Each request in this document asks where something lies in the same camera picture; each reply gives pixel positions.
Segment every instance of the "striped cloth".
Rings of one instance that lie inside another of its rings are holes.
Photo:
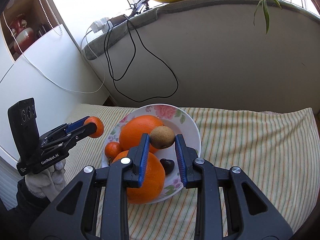
[[[201,156],[217,167],[241,167],[293,231],[297,231],[314,208],[320,187],[320,142],[312,109],[289,114],[181,109],[199,128]],[[100,168],[104,140],[117,122],[133,110],[92,105],[75,109],[68,122],[94,115],[104,123],[105,132],[101,138],[78,142],[70,151],[66,164],[67,182],[86,165]],[[101,212],[100,201],[97,235],[100,234]],[[225,212],[222,218],[224,235],[227,235]],[[155,204],[129,204],[128,220],[131,239],[193,239],[196,190],[183,188],[172,198]]]

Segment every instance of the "gloved hand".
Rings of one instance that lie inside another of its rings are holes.
[[[52,202],[66,185],[65,164],[66,160],[64,159],[39,174],[27,174],[25,181],[30,193],[38,198],[47,197]]]

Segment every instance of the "shelf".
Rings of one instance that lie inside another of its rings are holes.
[[[51,11],[45,0],[41,0],[42,5],[47,13],[47,16],[53,27],[56,27],[57,24],[54,20],[54,17],[51,14]],[[48,21],[45,17],[45,14],[42,10],[39,0],[14,0],[13,5],[4,10],[4,16],[7,21],[7,24],[10,23],[17,17],[19,14],[25,14],[25,20],[27,21],[27,27],[31,27],[35,33],[35,40],[37,40],[36,32],[40,28],[41,24],[45,24],[49,27]],[[19,54],[14,51],[13,42],[14,39],[11,36],[11,32],[6,26],[3,18],[3,14],[0,15],[0,24],[3,32],[5,42],[8,46],[8,51],[12,55],[13,60],[17,60]]]

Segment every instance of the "fruit bowl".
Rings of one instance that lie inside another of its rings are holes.
[[[188,147],[192,147],[196,150],[198,156],[201,153],[201,139],[198,127],[196,126],[193,119],[183,110],[170,105],[165,104],[154,104],[140,107],[134,110],[130,114],[126,115],[122,120],[120,120],[116,126],[111,130],[110,134],[107,136],[102,148],[102,165],[101,167],[106,167],[109,165],[109,161],[104,155],[104,148],[109,142],[119,142],[119,135],[121,128],[131,121],[135,117],[141,115],[153,115],[162,120],[165,126],[170,127],[175,134],[182,134],[183,138]],[[177,163],[177,157],[174,149],[174,144],[167,148],[158,150],[155,156],[161,160],[171,159],[174,161],[173,171],[165,177],[164,187],[160,195],[149,202],[148,204],[157,203],[172,197],[174,194],[178,193],[183,185],[180,180],[179,168]]]

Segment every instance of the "charger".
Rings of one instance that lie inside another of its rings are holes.
[[[103,17],[100,20],[94,21],[91,25],[90,28],[94,33],[97,33],[98,31],[102,31],[103,33],[108,32],[110,28],[112,28],[112,23],[109,21],[110,18],[108,17]]]

